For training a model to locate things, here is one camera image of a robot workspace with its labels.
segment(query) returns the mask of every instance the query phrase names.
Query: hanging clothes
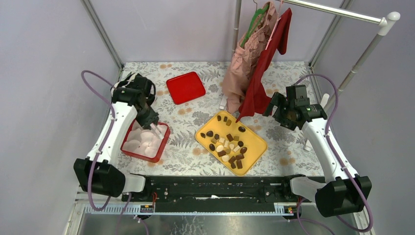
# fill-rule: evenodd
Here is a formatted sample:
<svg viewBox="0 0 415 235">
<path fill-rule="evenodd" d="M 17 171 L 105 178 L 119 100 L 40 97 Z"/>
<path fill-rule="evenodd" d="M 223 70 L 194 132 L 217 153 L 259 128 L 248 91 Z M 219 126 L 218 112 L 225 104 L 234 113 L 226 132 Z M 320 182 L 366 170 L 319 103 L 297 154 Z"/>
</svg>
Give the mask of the hanging clothes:
<svg viewBox="0 0 415 235">
<path fill-rule="evenodd" d="M 247 33 L 238 42 L 231 64 L 223 79 L 222 92 L 228 97 L 227 105 L 230 113 L 237 111 L 241 105 L 241 100 L 245 97 L 261 51 L 265 49 L 277 22 L 277 12 L 273 1 L 266 3 L 264 8 L 268 4 L 269 8 L 265 16 L 262 17 L 262 22 L 247 40 L 245 46 L 242 48 L 240 45 Z"/>
<path fill-rule="evenodd" d="M 275 51 L 278 49 L 281 55 L 287 51 L 288 31 L 292 15 L 290 8 L 282 14 L 268 48 L 261 52 L 255 72 L 249 83 L 245 100 L 239 107 L 240 115 L 236 121 L 239 121 L 241 117 L 253 116 L 255 113 L 264 113 L 270 103 L 271 98 L 265 93 L 261 79 L 265 70 L 269 67 Z"/>
</svg>

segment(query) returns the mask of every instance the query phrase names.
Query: metal floor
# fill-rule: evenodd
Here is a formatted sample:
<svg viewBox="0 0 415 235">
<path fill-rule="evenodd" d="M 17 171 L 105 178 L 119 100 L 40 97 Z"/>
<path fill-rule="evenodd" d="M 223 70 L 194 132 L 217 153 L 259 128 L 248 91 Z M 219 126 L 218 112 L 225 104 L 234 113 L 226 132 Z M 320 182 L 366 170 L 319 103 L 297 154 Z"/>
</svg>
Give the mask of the metal floor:
<svg viewBox="0 0 415 235">
<path fill-rule="evenodd" d="M 336 235 L 358 235 L 337 218 L 322 217 L 313 206 L 304 205 L 302 218 L 314 219 L 330 227 Z M 343 216 L 348 222 L 353 216 Z M 114 235 L 118 215 L 84 214 L 79 235 Z M 281 216 L 259 215 L 154 215 L 146 219 L 150 235 L 302 235 L 305 234 L 297 221 L 287 222 Z M 324 228 L 303 222 L 311 235 L 331 234 Z M 119 235 L 145 235 L 142 223 L 132 215 L 123 215 Z"/>
</svg>

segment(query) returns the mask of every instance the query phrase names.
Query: white candy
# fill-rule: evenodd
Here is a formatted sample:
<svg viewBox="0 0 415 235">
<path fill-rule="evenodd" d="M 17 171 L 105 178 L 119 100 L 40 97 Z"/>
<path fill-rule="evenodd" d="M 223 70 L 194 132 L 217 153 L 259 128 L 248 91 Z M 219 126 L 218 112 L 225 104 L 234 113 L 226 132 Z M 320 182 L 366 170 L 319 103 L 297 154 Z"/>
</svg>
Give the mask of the white candy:
<svg viewBox="0 0 415 235">
<path fill-rule="evenodd" d="M 239 145 L 237 145 L 234 149 L 233 149 L 233 151 L 236 153 L 239 149 L 240 149 L 241 147 L 239 147 Z"/>
<path fill-rule="evenodd" d="M 224 161 L 224 162 L 229 161 L 229 156 L 228 155 L 222 156 L 222 161 Z"/>
<path fill-rule="evenodd" d="M 216 148 L 216 152 L 218 152 L 218 153 L 222 150 L 223 150 L 223 145 L 220 145 Z"/>
</svg>

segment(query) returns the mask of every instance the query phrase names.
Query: metal rod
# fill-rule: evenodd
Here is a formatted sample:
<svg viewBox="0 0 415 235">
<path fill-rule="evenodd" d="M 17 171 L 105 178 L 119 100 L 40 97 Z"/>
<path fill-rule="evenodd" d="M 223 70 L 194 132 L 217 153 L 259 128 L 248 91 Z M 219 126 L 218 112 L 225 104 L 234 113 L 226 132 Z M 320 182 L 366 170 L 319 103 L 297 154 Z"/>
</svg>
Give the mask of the metal rod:
<svg viewBox="0 0 415 235">
<path fill-rule="evenodd" d="M 313 3 L 313 2 L 309 2 L 309 1 L 302 1 L 302 0 L 284 0 L 284 3 L 289 3 L 289 4 L 293 4 L 293 5 L 297 5 L 297 6 L 303 6 L 303 7 L 307 7 L 310 9 L 314 9 L 314 10 L 319 10 L 322 12 L 327 12 L 327 13 L 331 13 L 331 14 L 335 14 L 335 15 L 339 15 L 339 16 L 346 16 L 346 17 L 350 17 L 353 19 L 357 19 L 357 20 L 361 20 L 361 21 L 367 21 L 367 22 L 371 22 L 371 23 L 375 23 L 375 24 L 380 24 L 382 22 L 382 18 L 377 18 L 377 17 L 373 17 L 373 16 L 366 16 L 360 13 L 356 13 L 356 12 L 352 12 L 352 11 L 348 11 L 348 10 L 344 10 L 344 9 L 340 9 L 340 8 L 336 8 L 336 7 L 331 7 L 331 6 L 325 6 L 325 5 L 321 5 L 321 4 L 317 4 L 317 3 Z"/>
<path fill-rule="evenodd" d="M 235 53 L 236 46 L 238 44 L 239 18 L 241 16 L 241 5 L 242 5 L 242 0 L 236 0 L 235 22 L 233 24 L 234 32 L 233 32 L 232 55 Z"/>
<path fill-rule="evenodd" d="M 353 68 L 350 70 L 346 78 L 343 80 L 342 84 L 338 87 L 337 91 L 338 91 L 339 96 L 345 90 L 346 86 L 349 84 L 349 82 L 352 80 L 355 74 L 357 74 L 360 67 L 363 65 L 366 59 L 370 56 L 370 54 L 375 49 L 375 47 L 379 44 L 382 38 L 383 38 L 382 35 L 376 34 L 376 36 L 370 42 L 369 46 L 366 48 L 366 50 L 360 56 L 359 60 L 357 60 L 356 64 L 353 66 Z M 327 104 L 324 106 L 324 109 L 326 110 L 326 112 L 334 104 L 335 99 L 336 97 L 334 95 L 330 97 Z"/>
</svg>

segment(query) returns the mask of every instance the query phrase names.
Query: chocolate piece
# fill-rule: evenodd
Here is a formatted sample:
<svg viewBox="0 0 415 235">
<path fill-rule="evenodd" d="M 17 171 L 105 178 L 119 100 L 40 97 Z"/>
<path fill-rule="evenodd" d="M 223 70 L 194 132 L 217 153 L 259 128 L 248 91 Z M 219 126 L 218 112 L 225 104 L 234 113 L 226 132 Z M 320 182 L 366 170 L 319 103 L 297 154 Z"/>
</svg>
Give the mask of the chocolate piece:
<svg viewBox="0 0 415 235">
<path fill-rule="evenodd" d="M 241 160 L 236 161 L 236 166 L 238 167 L 238 169 L 242 169 L 242 161 Z"/>
<path fill-rule="evenodd" d="M 228 140 L 229 140 L 229 141 L 232 141 L 232 140 L 233 140 L 233 137 L 232 137 L 232 135 L 231 135 L 231 134 L 227 134 L 227 135 L 226 135 L 226 138 L 228 138 Z"/>
<path fill-rule="evenodd" d="M 243 155 L 243 154 L 239 154 L 239 155 L 236 155 L 236 157 L 235 157 L 237 160 L 241 160 L 241 159 L 244 159 L 245 158 L 245 156 Z"/>
<path fill-rule="evenodd" d="M 218 156 L 219 157 L 222 157 L 222 156 L 225 156 L 225 155 L 226 155 L 226 152 L 223 151 L 223 150 L 218 153 Z"/>
<path fill-rule="evenodd" d="M 229 159 L 229 162 L 230 163 L 233 163 L 233 162 L 235 162 L 236 161 L 236 157 L 235 156 L 232 156 L 230 159 Z"/>
<path fill-rule="evenodd" d="M 229 155 L 222 156 L 222 161 L 224 162 L 229 161 Z"/>
<path fill-rule="evenodd" d="M 223 150 L 223 145 L 216 147 L 216 152 L 221 152 Z"/>
<path fill-rule="evenodd" d="M 241 148 L 241 151 L 239 151 L 239 152 L 242 153 L 242 154 L 244 154 L 244 153 L 246 153 L 247 150 L 248 150 L 247 147 L 242 147 Z"/>
</svg>

